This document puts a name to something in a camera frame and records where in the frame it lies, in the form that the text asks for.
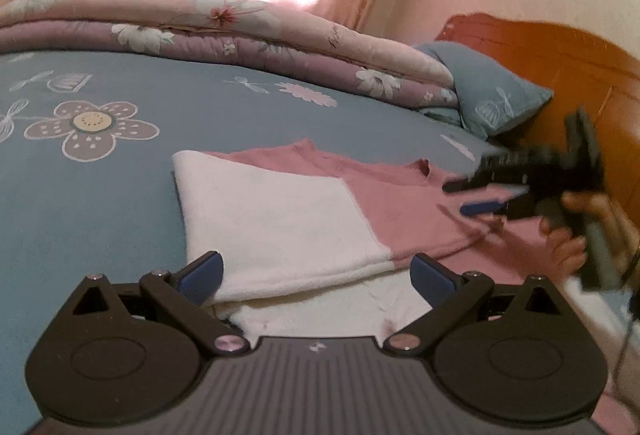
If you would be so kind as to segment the person's right hand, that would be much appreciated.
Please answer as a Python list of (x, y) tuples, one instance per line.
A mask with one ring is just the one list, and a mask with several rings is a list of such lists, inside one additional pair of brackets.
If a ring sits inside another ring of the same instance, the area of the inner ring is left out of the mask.
[[(620, 280), (631, 288), (639, 285), (639, 229), (623, 208), (602, 192), (565, 192), (561, 202), (570, 212), (593, 215), (603, 227), (613, 262)], [(550, 252), (552, 265), (561, 279), (576, 273), (587, 261), (587, 240), (567, 227), (552, 226), (547, 218), (539, 223), (539, 230)]]

